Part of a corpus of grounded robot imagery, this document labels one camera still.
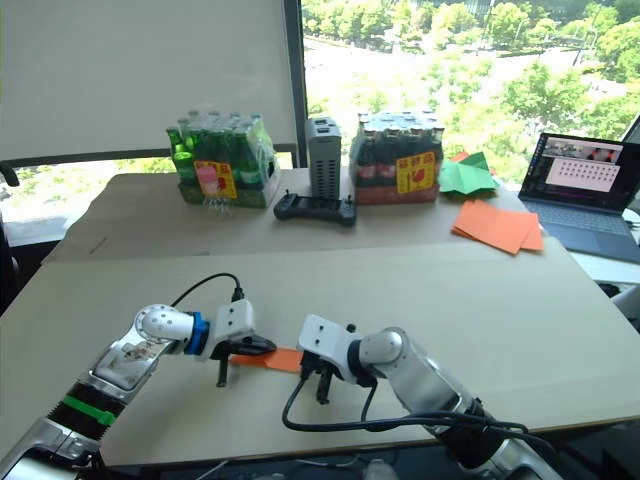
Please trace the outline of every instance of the white roller shade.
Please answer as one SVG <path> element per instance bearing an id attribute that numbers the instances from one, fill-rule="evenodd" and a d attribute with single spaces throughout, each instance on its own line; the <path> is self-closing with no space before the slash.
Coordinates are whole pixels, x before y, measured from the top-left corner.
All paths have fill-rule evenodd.
<path id="1" fill-rule="evenodd" d="M 295 143 L 282 0 L 0 0 L 0 160 L 165 148 L 194 106 Z"/>

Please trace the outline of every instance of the laptop screen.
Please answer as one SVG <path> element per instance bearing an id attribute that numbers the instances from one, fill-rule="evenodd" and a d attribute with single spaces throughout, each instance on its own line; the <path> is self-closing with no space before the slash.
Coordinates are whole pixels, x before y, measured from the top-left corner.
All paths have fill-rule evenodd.
<path id="1" fill-rule="evenodd" d="M 640 145 L 543 133 L 522 199 L 622 212 L 640 184 Z"/>

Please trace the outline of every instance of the gray device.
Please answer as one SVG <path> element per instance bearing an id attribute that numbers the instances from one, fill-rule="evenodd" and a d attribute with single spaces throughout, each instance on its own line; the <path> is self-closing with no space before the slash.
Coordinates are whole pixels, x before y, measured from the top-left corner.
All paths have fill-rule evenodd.
<path id="1" fill-rule="evenodd" d="M 307 156 L 311 195 L 340 197 L 341 137 L 336 122 L 328 117 L 307 120 Z"/>
<path id="2" fill-rule="evenodd" d="M 640 145 L 543 133 L 518 197 L 568 250 L 640 263 L 622 212 L 640 185 Z"/>

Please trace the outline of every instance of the yellow label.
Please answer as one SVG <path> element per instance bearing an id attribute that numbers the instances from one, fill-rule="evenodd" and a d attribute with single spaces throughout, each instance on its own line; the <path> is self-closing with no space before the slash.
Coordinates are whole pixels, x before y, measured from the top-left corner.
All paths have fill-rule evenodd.
<path id="1" fill-rule="evenodd" d="M 433 152 L 420 153 L 396 160 L 398 193 L 426 190 L 435 180 L 436 157 Z"/>
<path id="2" fill-rule="evenodd" d="M 194 166 L 205 197 L 238 198 L 230 164 L 196 160 Z"/>

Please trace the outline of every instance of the laptop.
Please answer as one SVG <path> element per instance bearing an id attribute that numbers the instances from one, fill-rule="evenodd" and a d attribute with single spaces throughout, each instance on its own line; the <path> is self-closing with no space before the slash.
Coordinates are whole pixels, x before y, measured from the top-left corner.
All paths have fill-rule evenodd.
<path id="1" fill-rule="evenodd" d="M 640 145 L 543 133 L 518 197 L 567 250 L 640 263 L 622 212 L 640 185 Z"/>

